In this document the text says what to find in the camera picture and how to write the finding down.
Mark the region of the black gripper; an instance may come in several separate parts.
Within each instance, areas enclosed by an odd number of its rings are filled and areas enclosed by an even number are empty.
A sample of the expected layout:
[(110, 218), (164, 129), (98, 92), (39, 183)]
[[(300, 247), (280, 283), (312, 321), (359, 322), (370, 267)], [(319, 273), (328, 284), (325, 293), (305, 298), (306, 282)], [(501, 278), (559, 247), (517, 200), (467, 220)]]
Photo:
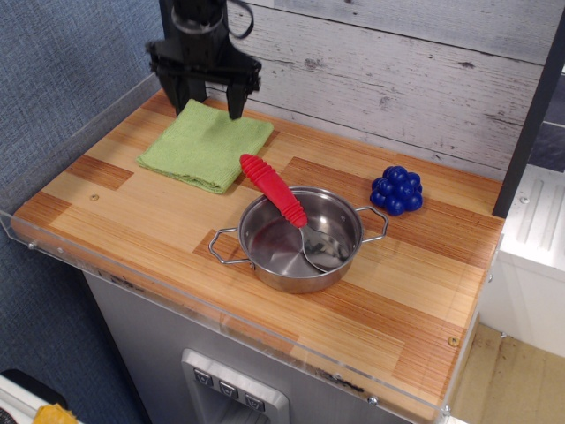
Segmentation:
[[(159, 75), (158, 79), (170, 103), (179, 115), (190, 100), (204, 102), (207, 99), (205, 82), (227, 86), (226, 96), (230, 119), (240, 119), (243, 115), (247, 93), (260, 89), (261, 63), (236, 49), (232, 44), (224, 24), (202, 32), (181, 33), (181, 60), (187, 65), (184, 76)], [(155, 43), (146, 44), (150, 56), (150, 68), (154, 72), (156, 53)]]

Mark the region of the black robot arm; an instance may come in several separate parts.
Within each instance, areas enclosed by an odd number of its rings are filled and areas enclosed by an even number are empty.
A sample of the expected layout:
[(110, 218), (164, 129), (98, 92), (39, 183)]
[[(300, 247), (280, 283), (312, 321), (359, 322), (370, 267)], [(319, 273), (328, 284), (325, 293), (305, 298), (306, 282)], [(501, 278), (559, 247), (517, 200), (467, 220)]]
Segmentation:
[(206, 100), (206, 84), (214, 83), (226, 87), (230, 118), (239, 119), (248, 95), (260, 89), (261, 63), (231, 42), (251, 33), (253, 13), (245, 2), (235, 4), (251, 16), (242, 34), (230, 30), (225, 1), (160, 2), (164, 38), (148, 42), (146, 50), (176, 112), (191, 99)]

